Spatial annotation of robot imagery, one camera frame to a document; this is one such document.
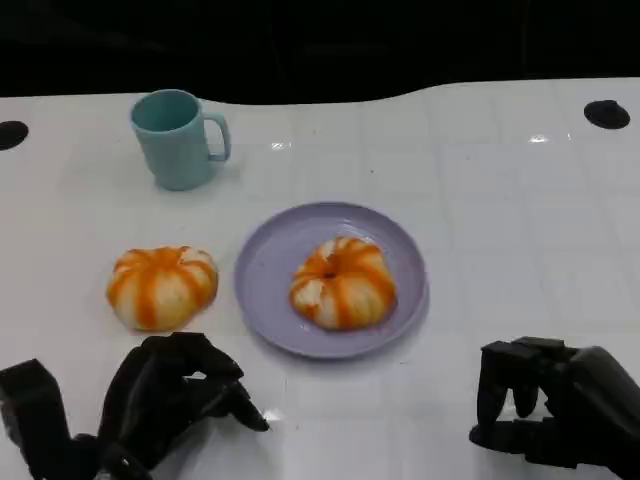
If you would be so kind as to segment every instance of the mini pumpkin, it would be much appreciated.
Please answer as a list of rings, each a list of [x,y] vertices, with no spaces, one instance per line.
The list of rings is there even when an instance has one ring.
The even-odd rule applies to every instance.
[[[377,245],[337,237],[314,250],[289,290],[293,308],[320,327],[352,330],[382,322],[396,287]]]
[[[218,272],[191,247],[133,249],[118,259],[107,288],[117,317],[137,330],[172,330],[213,301]]]

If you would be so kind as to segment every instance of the mug handle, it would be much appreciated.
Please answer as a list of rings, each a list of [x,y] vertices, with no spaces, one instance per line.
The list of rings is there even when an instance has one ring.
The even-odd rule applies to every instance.
[[[212,162],[226,162],[231,155],[231,135],[229,134],[229,126],[227,121],[219,113],[204,113],[205,120],[213,120],[220,127],[222,132],[222,142],[224,144],[224,153],[210,153],[209,160]]]

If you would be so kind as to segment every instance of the teal mug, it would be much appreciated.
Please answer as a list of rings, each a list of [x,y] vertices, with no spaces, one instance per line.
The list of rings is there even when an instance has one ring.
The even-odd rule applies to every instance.
[[[213,120],[222,131],[224,153],[209,152],[204,121]],[[231,136],[224,117],[203,113],[196,97],[182,90],[158,90],[136,102],[131,125],[156,182],[168,190],[189,190],[209,181],[212,162],[231,155]]]

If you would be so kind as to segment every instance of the white table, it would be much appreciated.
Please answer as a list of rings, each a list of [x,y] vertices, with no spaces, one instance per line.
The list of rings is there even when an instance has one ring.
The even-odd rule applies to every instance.
[[[227,115],[234,151],[212,183],[187,193],[154,186],[128,123],[136,98],[0,99],[0,121],[30,127],[0,152],[0,366],[39,358],[74,433],[96,431],[109,381],[143,339],[105,300],[114,260],[188,244],[221,270],[217,300],[188,330],[244,367],[273,430],[212,422],[158,479],[613,478],[528,465],[467,434],[479,347],[492,340],[600,344],[640,379],[639,80],[451,85],[362,104],[206,102]],[[630,112],[626,129],[584,119],[587,102],[609,98]],[[318,199],[376,208],[417,240],[432,287],[418,335],[322,364],[247,331],[231,288],[243,240]],[[4,435],[0,471],[30,478]]]

